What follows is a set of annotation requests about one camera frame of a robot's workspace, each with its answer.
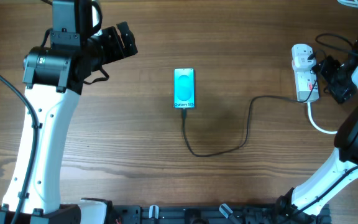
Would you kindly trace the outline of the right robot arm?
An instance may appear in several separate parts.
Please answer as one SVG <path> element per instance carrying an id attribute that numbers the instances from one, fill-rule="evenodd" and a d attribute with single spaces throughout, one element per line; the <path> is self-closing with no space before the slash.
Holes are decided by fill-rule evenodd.
<path id="1" fill-rule="evenodd" d="M 358 91 L 358 39 L 348 51 Z M 343 188 L 358 179 L 358 105 L 338 129 L 334 150 L 327 161 L 303 184 L 291 189 L 277 202 L 276 212 L 287 220 L 311 223 L 323 207 Z"/>

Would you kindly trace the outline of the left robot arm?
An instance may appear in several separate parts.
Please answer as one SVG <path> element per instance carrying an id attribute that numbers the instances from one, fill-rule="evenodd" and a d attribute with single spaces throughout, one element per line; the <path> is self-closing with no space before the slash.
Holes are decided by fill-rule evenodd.
<path id="1" fill-rule="evenodd" d="M 53 25 L 23 62 L 24 127 L 0 223 L 117 223 L 109 200 L 62 203 L 60 171 L 68 127 L 93 72 L 137 53 L 126 22 L 102 28 L 98 1 L 52 1 Z"/>

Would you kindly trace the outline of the turquoise screen smartphone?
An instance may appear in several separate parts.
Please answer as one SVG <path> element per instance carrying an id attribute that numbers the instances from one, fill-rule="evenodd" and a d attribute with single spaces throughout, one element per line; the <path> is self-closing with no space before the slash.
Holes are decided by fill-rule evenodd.
<path id="1" fill-rule="evenodd" d="M 195 107 L 195 71 L 193 68 L 174 69 L 173 107 L 189 109 Z"/>

